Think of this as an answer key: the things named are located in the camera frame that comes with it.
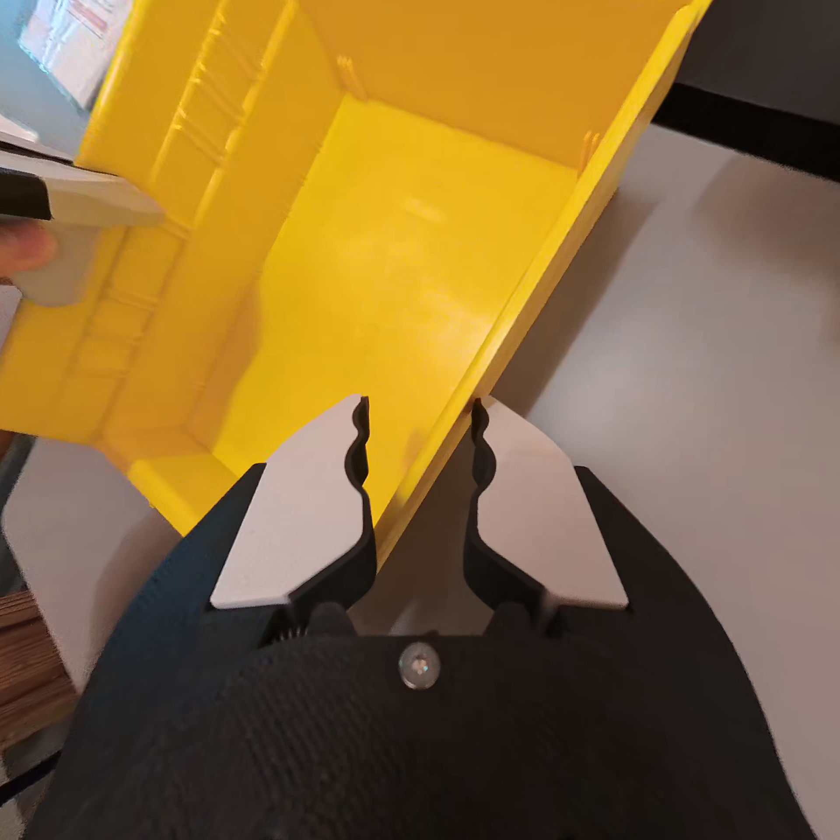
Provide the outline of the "white printed paper sheet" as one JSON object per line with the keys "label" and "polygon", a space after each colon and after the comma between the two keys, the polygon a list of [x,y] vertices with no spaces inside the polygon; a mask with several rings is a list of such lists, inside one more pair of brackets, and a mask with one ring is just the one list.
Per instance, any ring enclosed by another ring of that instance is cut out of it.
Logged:
{"label": "white printed paper sheet", "polygon": [[89,112],[132,9],[133,1],[37,1],[17,45],[75,106]]}

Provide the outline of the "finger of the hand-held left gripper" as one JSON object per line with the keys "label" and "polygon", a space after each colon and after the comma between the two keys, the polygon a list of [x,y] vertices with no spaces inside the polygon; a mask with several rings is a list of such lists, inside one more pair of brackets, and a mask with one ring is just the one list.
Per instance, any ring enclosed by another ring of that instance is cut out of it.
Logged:
{"label": "finger of the hand-held left gripper", "polygon": [[1,151],[1,215],[93,227],[151,226],[165,216],[155,200],[118,176],[20,150]]}
{"label": "finger of the hand-held left gripper", "polygon": [[56,241],[56,252],[46,265],[14,274],[14,286],[23,297],[48,308],[79,302],[83,297],[100,228],[46,226]]}

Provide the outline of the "layered wooden board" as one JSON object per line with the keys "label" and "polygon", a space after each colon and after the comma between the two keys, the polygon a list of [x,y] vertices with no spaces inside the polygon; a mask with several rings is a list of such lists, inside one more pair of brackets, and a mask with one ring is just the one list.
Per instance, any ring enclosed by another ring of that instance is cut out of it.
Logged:
{"label": "layered wooden board", "polygon": [[78,701],[34,597],[1,598],[1,750],[65,719]]}

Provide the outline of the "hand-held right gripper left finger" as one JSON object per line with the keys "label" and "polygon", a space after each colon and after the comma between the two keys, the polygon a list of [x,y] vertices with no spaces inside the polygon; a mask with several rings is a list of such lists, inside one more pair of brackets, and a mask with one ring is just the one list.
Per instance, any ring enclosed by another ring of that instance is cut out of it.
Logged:
{"label": "hand-held right gripper left finger", "polygon": [[359,601],[377,574],[366,445],[370,403],[349,395],[289,437],[263,465],[217,579],[217,610],[311,613]]}

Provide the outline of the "large yellow plastic box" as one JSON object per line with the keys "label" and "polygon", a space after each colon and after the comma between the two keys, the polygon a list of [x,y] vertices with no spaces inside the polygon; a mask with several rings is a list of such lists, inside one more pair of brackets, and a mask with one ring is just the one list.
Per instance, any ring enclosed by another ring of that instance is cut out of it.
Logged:
{"label": "large yellow plastic box", "polygon": [[163,211],[24,302],[2,428],[181,534],[351,394],[384,562],[610,201],[709,2],[134,2],[77,163]]}

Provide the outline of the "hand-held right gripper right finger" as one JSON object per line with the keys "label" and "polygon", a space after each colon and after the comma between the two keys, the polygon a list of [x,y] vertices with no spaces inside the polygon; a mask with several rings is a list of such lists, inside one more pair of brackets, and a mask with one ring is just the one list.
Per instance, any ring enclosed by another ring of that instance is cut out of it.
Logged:
{"label": "hand-held right gripper right finger", "polygon": [[464,577],[492,610],[562,606],[623,611],[629,599],[571,459],[489,396],[470,413],[474,448]]}

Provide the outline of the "person's left hand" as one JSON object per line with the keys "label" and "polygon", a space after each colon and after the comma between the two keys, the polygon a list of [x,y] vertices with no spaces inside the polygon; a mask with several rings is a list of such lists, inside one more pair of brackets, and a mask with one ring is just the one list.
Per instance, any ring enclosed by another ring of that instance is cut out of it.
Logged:
{"label": "person's left hand", "polygon": [[16,274],[46,266],[58,244],[39,221],[17,219],[1,223],[1,284],[11,285]]}

